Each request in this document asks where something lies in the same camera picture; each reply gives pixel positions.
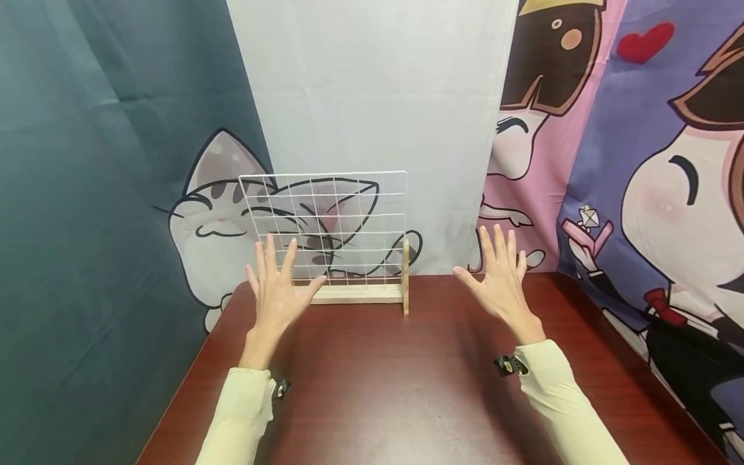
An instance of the cartoon crown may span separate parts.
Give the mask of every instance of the cartoon crown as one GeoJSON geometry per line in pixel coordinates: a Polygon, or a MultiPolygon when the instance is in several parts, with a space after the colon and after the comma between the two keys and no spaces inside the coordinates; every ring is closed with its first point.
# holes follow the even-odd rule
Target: cartoon crown
{"type": "Polygon", "coordinates": [[[519,11],[519,16],[536,11],[547,10],[552,7],[562,7],[564,5],[589,4],[597,7],[604,7],[605,0],[527,0],[519,11]]]}

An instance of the brown tabletop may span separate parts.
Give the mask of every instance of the brown tabletop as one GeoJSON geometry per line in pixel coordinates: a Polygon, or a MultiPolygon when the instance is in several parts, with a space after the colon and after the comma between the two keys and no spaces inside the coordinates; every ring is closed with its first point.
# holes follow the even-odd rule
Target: brown tabletop
{"type": "MultiPolygon", "coordinates": [[[[570,278],[528,275],[548,337],[631,464],[724,464],[723,457],[570,278]]],[[[192,464],[227,370],[254,318],[235,292],[138,463],[192,464]]],[[[272,373],[292,381],[256,464],[558,464],[516,376],[492,365],[514,339],[450,276],[411,277],[400,305],[310,307],[272,373]]]]}

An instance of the red bow tie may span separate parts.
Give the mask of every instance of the red bow tie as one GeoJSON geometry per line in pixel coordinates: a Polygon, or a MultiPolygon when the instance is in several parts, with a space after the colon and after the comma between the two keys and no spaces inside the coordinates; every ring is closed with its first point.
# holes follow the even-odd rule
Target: red bow tie
{"type": "Polygon", "coordinates": [[[687,324],[687,318],[669,308],[667,295],[663,289],[652,289],[644,295],[646,302],[653,307],[662,320],[673,326],[687,324]]]}

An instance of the gray cartoon cat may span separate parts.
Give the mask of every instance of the gray cartoon cat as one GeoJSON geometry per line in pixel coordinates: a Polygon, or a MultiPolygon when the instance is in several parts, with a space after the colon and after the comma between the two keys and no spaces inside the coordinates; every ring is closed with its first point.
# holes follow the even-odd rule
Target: gray cartoon cat
{"type": "Polygon", "coordinates": [[[377,205],[376,182],[335,177],[280,186],[266,177],[244,179],[241,187],[238,181],[241,175],[260,174],[266,174],[266,168],[251,149],[227,129],[219,129],[196,158],[181,199],[167,211],[187,284],[208,308],[208,332],[237,285],[246,280],[246,264],[255,266],[253,244],[259,234],[288,234],[277,239],[279,249],[289,244],[289,234],[298,238],[296,263],[304,266],[295,270],[297,278],[398,275],[400,266],[392,263],[402,259],[397,254],[404,237],[410,244],[410,263],[420,255],[421,234],[406,231],[363,261],[373,265],[353,265],[359,261],[347,256],[355,247],[365,247],[364,235],[358,233],[369,226],[377,205]]]}

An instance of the long sleeve shirt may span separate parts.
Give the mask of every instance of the long sleeve shirt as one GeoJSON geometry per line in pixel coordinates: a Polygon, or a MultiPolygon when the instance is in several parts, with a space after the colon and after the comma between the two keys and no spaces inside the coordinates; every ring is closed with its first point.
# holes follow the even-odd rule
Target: long sleeve shirt
{"type": "MultiPolygon", "coordinates": [[[[555,342],[518,346],[514,355],[528,369],[519,375],[522,391],[542,416],[565,465],[628,463],[555,342]]],[[[197,465],[253,464],[258,441],[273,418],[275,386],[268,371],[230,370],[197,465]]]]}

